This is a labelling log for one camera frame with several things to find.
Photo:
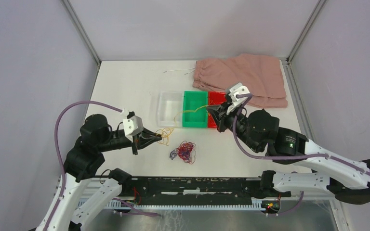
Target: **yellow wire bundle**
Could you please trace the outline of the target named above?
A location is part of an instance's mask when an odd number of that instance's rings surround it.
[[[178,112],[178,114],[176,114],[176,116],[173,118],[175,126],[176,126],[176,117],[180,115],[181,113],[197,112],[199,109],[204,108],[204,107],[207,107],[207,105],[203,105],[195,110],[184,110],[184,111]],[[163,129],[157,130],[155,133],[160,134],[162,137],[162,140],[158,141],[158,143],[168,146],[169,141],[170,141],[170,135],[172,134],[174,130],[175,128],[163,128]]]

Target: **pink fabric bag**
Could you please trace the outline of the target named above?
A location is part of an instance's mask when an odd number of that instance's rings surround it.
[[[248,104],[259,108],[287,107],[280,60],[273,56],[241,54],[227,59],[199,60],[192,86],[205,91],[224,91],[238,82],[253,94]]]

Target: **tabletop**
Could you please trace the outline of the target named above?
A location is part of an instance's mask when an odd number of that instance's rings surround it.
[[[145,128],[156,131],[158,98],[161,91],[195,90],[192,87],[191,70],[195,61],[103,61],[93,89],[92,101],[107,103],[117,108],[134,111],[142,118]],[[289,103],[287,108],[266,109],[280,119],[280,126],[300,132],[289,86],[282,64],[284,88]],[[246,106],[247,112],[259,110]],[[98,105],[89,105],[86,117],[103,114],[113,129],[123,119],[120,113]],[[196,160],[190,165],[179,157],[171,160],[170,152],[182,141],[196,144]],[[293,165],[280,165],[269,160],[255,160],[244,155],[237,147],[231,131],[219,133],[213,128],[175,128],[169,145],[154,143],[133,155],[131,148],[104,153],[106,161],[98,169],[121,168],[133,176],[172,176],[172,177],[258,177],[265,170],[281,172],[296,171],[309,173],[310,169]]]

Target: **white wall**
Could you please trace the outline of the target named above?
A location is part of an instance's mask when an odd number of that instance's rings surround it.
[[[293,60],[317,141],[370,158],[370,0],[328,1]],[[370,203],[347,205],[352,230],[370,230]]]
[[[287,57],[317,0],[71,0],[102,60]]]
[[[90,98],[96,64],[59,0],[0,0],[0,230],[36,227],[60,170],[53,128],[68,104]],[[63,155],[84,107],[61,123]]]

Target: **gray floor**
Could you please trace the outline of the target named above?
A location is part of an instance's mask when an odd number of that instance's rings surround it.
[[[282,211],[295,201],[283,201]],[[103,210],[88,231],[336,231],[328,201],[304,201],[294,212],[269,217],[257,211],[155,210],[162,217],[125,216]]]

